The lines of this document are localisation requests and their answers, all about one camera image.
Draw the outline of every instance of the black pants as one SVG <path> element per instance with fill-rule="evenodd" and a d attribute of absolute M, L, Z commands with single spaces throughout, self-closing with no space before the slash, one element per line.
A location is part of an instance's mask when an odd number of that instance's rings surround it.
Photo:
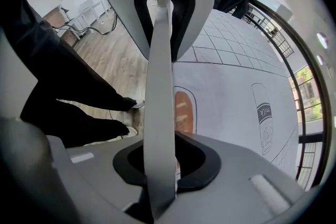
<path fill-rule="evenodd" d="M 46 135 L 61 138 L 65 147 L 129 133 L 119 121 L 95 119 L 75 105 L 56 100 L 117 111 L 128 111 L 136 104 L 133 99 L 117 94 L 67 43 L 60 42 L 44 73 L 26 102 L 22 120 L 36 125 Z"/>

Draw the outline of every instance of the gray strap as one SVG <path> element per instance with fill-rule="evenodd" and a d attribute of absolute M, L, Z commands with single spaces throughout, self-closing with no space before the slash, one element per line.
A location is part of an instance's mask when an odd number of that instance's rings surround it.
<path fill-rule="evenodd" d="M 170 50 L 169 0 L 157 0 L 146 81 L 144 168 L 153 218 L 175 199 L 173 77 Z"/>

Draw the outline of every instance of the white shoe sole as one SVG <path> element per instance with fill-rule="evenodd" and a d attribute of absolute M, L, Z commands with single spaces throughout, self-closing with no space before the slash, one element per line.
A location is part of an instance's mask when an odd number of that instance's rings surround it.
<path fill-rule="evenodd" d="M 127 127 L 127 129 L 130 130 L 130 133 L 128 135 L 123 135 L 122 138 L 134 137 L 138 134 L 137 130 L 133 127 Z"/>
<path fill-rule="evenodd" d="M 136 100 L 136 105 L 133 106 L 133 109 L 139 109 L 142 108 L 145 105 L 145 101 L 144 100 Z"/>

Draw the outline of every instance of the white floor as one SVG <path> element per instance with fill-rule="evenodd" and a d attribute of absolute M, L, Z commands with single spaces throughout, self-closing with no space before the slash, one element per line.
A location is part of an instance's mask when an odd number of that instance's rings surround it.
<path fill-rule="evenodd" d="M 295 177 L 298 121 L 291 87 L 258 30 L 213 10 L 173 65 L 173 79 L 174 92 L 192 100 L 194 133 L 247 147 Z"/>

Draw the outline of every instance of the ceiling light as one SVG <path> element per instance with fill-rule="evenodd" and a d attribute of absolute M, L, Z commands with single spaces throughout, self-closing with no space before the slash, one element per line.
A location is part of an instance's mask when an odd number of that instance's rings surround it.
<path fill-rule="evenodd" d="M 328 43 L 327 43 L 326 36 L 322 33 L 317 33 L 317 38 L 318 38 L 319 42 L 321 43 L 321 45 L 323 46 L 323 48 L 327 49 Z"/>
<path fill-rule="evenodd" d="M 317 55 L 317 59 L 319 60 L 320 65 L 323 65 L 323 59 L 321 56 Z"/>

